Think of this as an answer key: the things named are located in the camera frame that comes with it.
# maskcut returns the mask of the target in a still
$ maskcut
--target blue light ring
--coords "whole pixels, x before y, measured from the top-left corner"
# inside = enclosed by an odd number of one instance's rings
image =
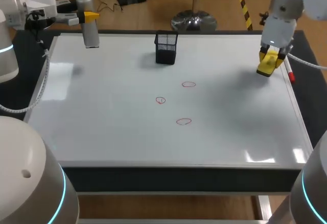
[[[306,192],[306,188],[305,188],[305,172],[303,170],[302,172],[302,188],[303,188],[303,193],[305,195],[305,198],[308,202],[308,205],[310,206],[311,210],[313,211],[313,213],[318,217],[318,219],[323,223],[323,224],[327,224],[327,222],[318,214],[318,212],[315,210],[315,208],[313,207],[313,205],[311,204],[309,198],[308,198],[308,195],[307,195],[307,192]]]
[[[14,47],[14,45],[11,45],[11,46],[9,46],[7,48],[1,49],[0,50],[0,53],[3,53],[3,52],[8,51],[8,50],[11,50],[13,47]]]
[[[61,201],[60,201],[60,204],[55,212],[55,214],[52,216],[51,220],[48,222],[48,224],[51,224],[53,223],[53,221],[55,220],[55,218],[57,217],[60,209],[61,209],[61,206],[62,206],[62,203],[63,203],[63,200],[65,199],[65,195],[66,195],[66,177],[65,177],[65,173],[63,172],[63,169],[61,168],[60,166],[60,169],[62,171],[62,176],[63,176],[63,191],[62,191],[62,197],[61,197]]]

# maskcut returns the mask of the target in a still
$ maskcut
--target red marker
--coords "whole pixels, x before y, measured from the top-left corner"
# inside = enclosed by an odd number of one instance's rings
[[[288,74],[288,77],[289,77],[291,83],[295,83],[295,76],[292,71],[290,62],[288,61],[288,58],[285,58],[284,65],[285,65],[285,68],[286,68],[286,71],[287,71],[287,74]]]

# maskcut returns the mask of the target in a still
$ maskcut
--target yellow-black warning tape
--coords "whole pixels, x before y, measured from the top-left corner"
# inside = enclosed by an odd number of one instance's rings
[[[253,26],[252,26],[252,21],[250,19],[250,14],[249,14],[249,10],[245,4],[245,0],[240,0],[241,6],[242,6],[242,11],[244,14],[244,18],[246,21],[246,28],[248,31],[253,31]]]

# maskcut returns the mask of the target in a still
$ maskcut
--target metal chair base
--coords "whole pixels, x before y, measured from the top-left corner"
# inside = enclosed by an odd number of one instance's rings
[[[172,19],[171,26],[175,31],[215,31],[217,21],[207,12],[199,11],[194,14],[192,10],[186,10]]]

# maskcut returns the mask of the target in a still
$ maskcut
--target white table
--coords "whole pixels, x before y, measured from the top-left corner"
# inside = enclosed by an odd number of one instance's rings
[[[54,39],[47,88],[25,117],[63,167],[299,170],[308,159],[312,145],[284,66],[270,78],[255,72],[259,35],[180,35],[173,66],[155,64],[154,35],[100,41],[87,50],[80,34]],[[267,219],[269,199],[259,198]]]

